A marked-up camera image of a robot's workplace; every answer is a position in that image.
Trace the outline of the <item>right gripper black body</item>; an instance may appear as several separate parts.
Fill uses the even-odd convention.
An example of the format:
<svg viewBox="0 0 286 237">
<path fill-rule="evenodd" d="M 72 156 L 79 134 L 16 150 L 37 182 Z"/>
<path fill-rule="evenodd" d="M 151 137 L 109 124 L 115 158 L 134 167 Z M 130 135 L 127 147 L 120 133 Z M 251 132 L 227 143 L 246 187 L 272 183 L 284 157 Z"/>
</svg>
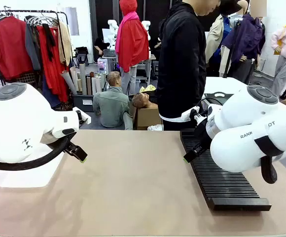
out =
<svg viewBox="0 0 286 237">
<path fill-rule="evenodd" d="M 211 145 L 211 137 L 208 135 L 206 131 L 206 125 L 208 122 L 207 117 L 204 116 L 195 116 L 196 128 L 194 131 L 194 135 L 198 142 L 194 146 L 195 151 L 206 151 L 210 148 Z"/>
</svg>

